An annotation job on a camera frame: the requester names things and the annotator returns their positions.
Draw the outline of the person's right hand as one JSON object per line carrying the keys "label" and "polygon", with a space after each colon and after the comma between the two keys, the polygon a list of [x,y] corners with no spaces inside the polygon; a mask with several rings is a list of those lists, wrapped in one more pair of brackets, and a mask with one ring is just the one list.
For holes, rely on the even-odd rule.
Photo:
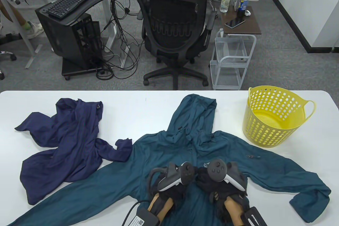
{"label": "person's right hand", "polygon": [[196,185],[208,194],[222,222],[245,225],[242,215],[249,210],[247,179],[236,162],[216,159],[207,167],[198,168]]}

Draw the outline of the person's left hand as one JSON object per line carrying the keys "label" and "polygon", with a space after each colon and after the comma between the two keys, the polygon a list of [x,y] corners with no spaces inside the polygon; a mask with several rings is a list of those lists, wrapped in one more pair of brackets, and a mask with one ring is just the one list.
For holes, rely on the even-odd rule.
{"label": "person's left hand", "polygon": [[158,167],[151,170],[148,177],[148,192],[153,198],[150,211],[158,214],[169,199],[174,207],[185,197],[185,192],[196,175],[196,167],[191,162],[184,162],[177,166],[170,162],[167,167]]}

